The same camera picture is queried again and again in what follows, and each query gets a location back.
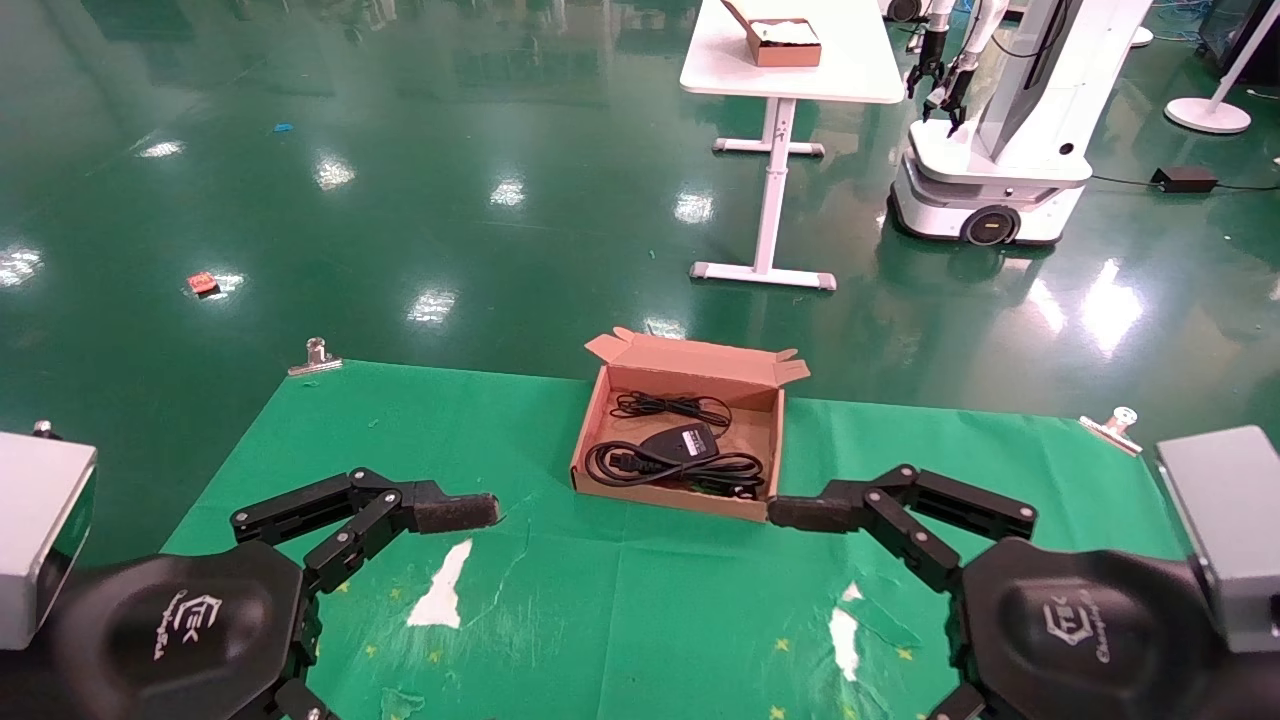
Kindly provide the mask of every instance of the white robot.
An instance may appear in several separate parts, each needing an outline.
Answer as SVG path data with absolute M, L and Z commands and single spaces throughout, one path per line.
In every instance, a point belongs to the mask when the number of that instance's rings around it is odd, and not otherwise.
M 1084 149 L 1151 0 L 1032 3 L 977 120 L 966 118 L 964 95 L 1009 0 L 975 0 L 964 46 L 943 70 L 954 5 L 932 1 L 906 78 L 908 96 L 924 78 L 933 86 L 924 119 L 908 132 L 891 209 L 920 237 L 1055 243 L 1093 174 Z M 929 120 L 937 110 L 947 119 Z

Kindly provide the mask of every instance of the red object on floor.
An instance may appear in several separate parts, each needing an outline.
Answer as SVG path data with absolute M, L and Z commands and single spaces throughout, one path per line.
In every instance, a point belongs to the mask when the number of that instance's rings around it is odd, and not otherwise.
M 209 273 L 196 273 L 195 275 L 191 275 L 187 278 L 187 284 L 191 286 L 192 292 L 196 295 L 204 295 L 218 290 L 218 281 L 215 281 L 214 275 L 210 275 Z

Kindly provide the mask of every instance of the small cardboard box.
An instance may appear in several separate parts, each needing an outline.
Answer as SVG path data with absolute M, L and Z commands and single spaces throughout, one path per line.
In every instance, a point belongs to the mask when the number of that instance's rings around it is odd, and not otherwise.
M 762 68 L 815 68 L 822 61 L 822 40 L 813 45 L 782 45 L 764 41 L 753 23 L 803 23 L 809 26 L 806 18 L 780 18 L 771 15 L 764 8 L 755 8 L 746 0 L 722 0 L 728 12 L 733 14 L 742 29 L 746 31 L 746 46 L 751 50 L 751 59 Z
M 595 391 L 586 406 L 586 418 L 573 450 L 570 474 L 579 492 L 680 507 L 698 512 L 765 520 L 765 503 L 777 495 L 782 456 L 782 411 L 786 393 L 782 386 L 809 377 L 804 360 L 795 350 L 765 352 L 708 342 L 671 340 L 613 328 L 586 343 L 604 366 L 595 378 Z M 621 439 L 639 445 L 659 430 L 695 420 L 662 414 L 648 418 L 614 418 L 609 410 L 625 392 L 654 396 L 710 396 L 724 401 L 733 423 L 717 441 L 721 452 L 750 452 L 764 465 L 764 487 L 758 500 L 718 497 L 654 484 L 611 487 L 586 474 L 586 454 L 602 442 Z

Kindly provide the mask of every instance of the table foot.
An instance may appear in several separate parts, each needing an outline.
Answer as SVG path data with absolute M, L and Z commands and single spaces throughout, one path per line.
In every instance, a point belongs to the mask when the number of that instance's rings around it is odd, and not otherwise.
M 735 152 L 768 152 L 773 150 L 773 142 L 765 142 L 763 140 L 739 140 L 735 137 L 717 137 L 716 143 L 712 146 L 717 151 L 730 150 Z M 790 155 L 814 155 L 822 158 L 827 154 L 827 150 L 820 142 L 788 142 L 787 154 Z
M 722 263 L 694 263 L 694 266 L 689 269 L 689 277 L 836 290 L 836 275 L 831 273 L 806 273 L 804 270 L 780 270 L 777 268 L 756 273 L 755 268 L 748 265 L 724 265 Z

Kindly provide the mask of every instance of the table leg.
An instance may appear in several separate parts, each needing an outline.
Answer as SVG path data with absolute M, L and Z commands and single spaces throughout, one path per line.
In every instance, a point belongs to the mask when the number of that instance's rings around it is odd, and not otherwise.
M 760 140 L 739 140 L 735 137 L 717 137 L 712 145 L 714 150 L 732 150 L 736 152 L 769 152 L 773 150 L 773 124 L 778 117 L 778 99 L 769 97 L 764 102 L 764 131 Z M 787 142 L 787 152 L 795 155 L 815 155 L 822 158 L 827 150 L 819 142 Z
M 769 128 L 768 133 L 772 140 L 769 169 L 764 177 L 764 200 L 760 208 L 760 233 L 755 241 L 755 263 L 751 266 L 694 263 L 689 270 L 690 277 L 836 290 L 836 277 L 831 273 L 778 270 L 773 266 L 773 251 L 778 245 L 778 220 L 782 219 L 782 191 L 787 182 L 787 155 L 795 110 L 795 99 L 782 97 L 777 101 L 773 113 L 773 127 Z

